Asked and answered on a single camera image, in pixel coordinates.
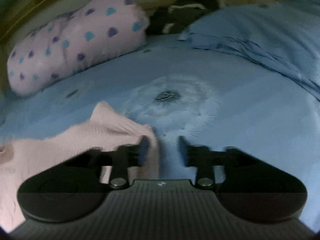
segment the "circular black pad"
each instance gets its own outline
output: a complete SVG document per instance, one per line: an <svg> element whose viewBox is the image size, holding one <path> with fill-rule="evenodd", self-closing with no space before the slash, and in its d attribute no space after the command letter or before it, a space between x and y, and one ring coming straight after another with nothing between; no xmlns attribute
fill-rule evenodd
<svg viewBox="0 0 320 240"><path fill-rule="evenodd" d="M24 216L61 223L94 211L105 198L93 170L57 166L26 180L17 199Z"/></svg>
<svg viewBox="0 0 320 240"><path fill-rule="evenodd" d="M221 204L238 217L273 223L298 217L307 190L297 178L268 165L237 168L218 189Z"/></svg>

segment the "blue bedsheet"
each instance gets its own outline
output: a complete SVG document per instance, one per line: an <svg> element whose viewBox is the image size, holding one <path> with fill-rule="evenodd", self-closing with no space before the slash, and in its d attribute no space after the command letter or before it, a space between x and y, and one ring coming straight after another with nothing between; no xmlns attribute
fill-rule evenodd
<svg viewBox="0 0 320 240"><path fill-rule="evenodd" d="M141 124L163 145L161 179L194 180L176 139L213 150L238 147L306 185L301 220L320 229L320 102L279 73L236 55L191 49L178 36L63 80L32 98L7 102L0 142L46 138L86 121L99 101Z"/></svg>
<svg viewBox="0 0 320 240"><path fill-rule="evenodd" d="M320 0L227 7L188 30L192 46L245 57L320 100Z"/></svg>

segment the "small logo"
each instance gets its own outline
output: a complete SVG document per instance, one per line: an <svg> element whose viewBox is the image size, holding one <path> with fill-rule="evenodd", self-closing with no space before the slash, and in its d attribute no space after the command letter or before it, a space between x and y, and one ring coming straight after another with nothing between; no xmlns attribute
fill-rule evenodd
<svg viewBox="0 0 320 240"><path fill-rule="evenodd" d="M159 187L163 187L164 185L166 185L166 183L164 181L158 182Z"/></svg>

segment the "bedding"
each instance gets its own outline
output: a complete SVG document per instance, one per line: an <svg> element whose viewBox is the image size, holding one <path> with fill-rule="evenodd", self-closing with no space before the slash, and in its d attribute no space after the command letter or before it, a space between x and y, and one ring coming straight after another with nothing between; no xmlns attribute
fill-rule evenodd
<svg viewBox="0 0 320 240"><path fill-rule="evenodd" d="M239 55L277 71L320 100L320 0L227 7L193 23L193 48Z"/></svg>
<svg viewBox="0 0 320 240"><path fill-rule="evenodd" d="M196 170L182 165L179 135L212 150L237 147L305 184L300 219L319 231L320 102L279 73L237 55L192 49L178 37L151 36L139 51L32 97L7 98L1 143L55 136L88 120L106 101L152 127L161 150L159 179L195 180Z"/></svg>
<svg viewBox="0 0 320 240"><path fill-rule="evenodd" d="M29 95L145 44L148 18L133 0L91 0L30 34L10 53L11 89Z"/></svg>

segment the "pink polka dot pillow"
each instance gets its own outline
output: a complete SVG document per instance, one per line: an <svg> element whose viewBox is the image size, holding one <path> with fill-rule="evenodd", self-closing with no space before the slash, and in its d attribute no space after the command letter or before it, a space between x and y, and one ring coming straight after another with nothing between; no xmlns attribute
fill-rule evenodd
<svg viewBox="0 0 320 240"><path fill-rule="evenodd" d="M149 21L133 0L91 0L31 33L11 52L11 89L35 93L58 80L145 44Z"/></svg>

